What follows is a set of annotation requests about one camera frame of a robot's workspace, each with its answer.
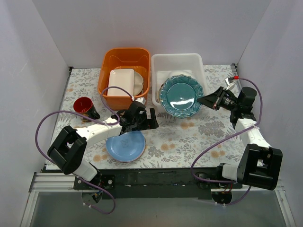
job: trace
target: red mug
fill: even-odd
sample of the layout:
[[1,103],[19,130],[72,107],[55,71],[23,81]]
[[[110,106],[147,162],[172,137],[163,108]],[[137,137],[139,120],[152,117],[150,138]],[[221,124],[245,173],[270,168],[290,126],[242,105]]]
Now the red mug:
[[[97,113],[94,104],[92,100],[88,97],[81,97],[78,98],[74,102],[74,110],[86,117],[92,118],[92,119],[100,119],[100,115]],[[85,118],[81,118],[83,122],[90,122],[90,120],[87,120]]]

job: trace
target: floral tablecloth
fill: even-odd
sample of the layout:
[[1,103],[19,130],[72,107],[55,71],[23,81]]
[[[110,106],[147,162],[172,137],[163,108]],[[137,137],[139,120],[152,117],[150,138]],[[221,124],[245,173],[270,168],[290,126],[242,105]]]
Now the floral tablecloth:
[[[224,79],[232,75],[229,65],[204,66],[209,91],[214,92],[219,86],[225,86]],[[97,84],[100,69],[73,69],[63,99],[62,110],[73,111],[74,101],[87,96],[92,99],[101,120],[111,114],[102,104]],[[152,108],[152,91],[149,90],[147,107]],[[224,109],[214,111],[205,106],[194,116],[186,119],[172,117],[168,113],[158,113],[159,128],[142,131],[146,139],[146,149],[141,157],[130,163],[121,163],[113,159],[105,147],[105,141],[86,148],[84,159],[99,169],[115,168],[173,168],[190,167],[194,159],[210,145],[234,134],[235,130],[229,121],[230,112]],[[53,133],[53,139],[60,130],[71,125],[73,128],[86,127],[93,123],[83,123],[81,119],[71,114],[60,114]],[[228,140],[222,145],[205,154],[195,166],[215,167],[220,163],[236,164],[244,152],[244,145],[239,137]],[[47,170],[58,167],[47,163]]]

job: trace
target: light blue plate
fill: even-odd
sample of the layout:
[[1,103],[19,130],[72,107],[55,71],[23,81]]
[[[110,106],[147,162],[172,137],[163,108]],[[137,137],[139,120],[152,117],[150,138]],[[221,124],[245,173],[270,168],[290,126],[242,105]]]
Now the light blue plate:
[[119,162],[136,160],[145,150],[145,138],[140,131],[131,131],[121,136],[108,138],[106,149]]
[[196,100],[203,96],[203,88],[195,79],[178,75],[164,82],[159,99],[169,114],[185,118],[191,117],[200,110],[201,104]]

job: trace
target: white dish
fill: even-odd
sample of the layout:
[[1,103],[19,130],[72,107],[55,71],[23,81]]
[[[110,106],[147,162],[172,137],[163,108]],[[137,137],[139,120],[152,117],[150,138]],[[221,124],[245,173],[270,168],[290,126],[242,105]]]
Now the white dish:
[[193,77],[193,74],[190,72],[186,72],[186,71],[182,71],[182,70],[174,70],[169,73],[169,78],[172,78],[173,76],[178,76],[178,75]]
[[134,72],[134,84],[143,84],[143,77],[140,73]]
[[134,96],[137,96],[142,92],[143,84],[135,84],[134,85]]
[[[123,88],[129,92],[132,96],[134,95],[134,73],[133,69],[119,69],[111,70],[109,74],[108,86],[117,86]],[[107,91],[108,96],[128,96],[124,91],[117,88],[110,88]]]
[[134,96],[137,96],[143,90],[143,77],[138,72],[134,72]]

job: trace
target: white plastic bin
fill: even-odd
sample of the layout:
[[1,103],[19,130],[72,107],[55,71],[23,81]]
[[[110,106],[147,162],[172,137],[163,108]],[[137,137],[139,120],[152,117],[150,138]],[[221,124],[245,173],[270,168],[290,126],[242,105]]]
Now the white plastic bin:
[[196,79],[202,86],[204,95],[209,94],[203,62],[199,54],[155,54],[151,57],[152,103],[157,107],[159,112],[165,112],[165,110],[157,100],[157,93],[169,77],[169,73],[175,70],[192,73],[192,78]]

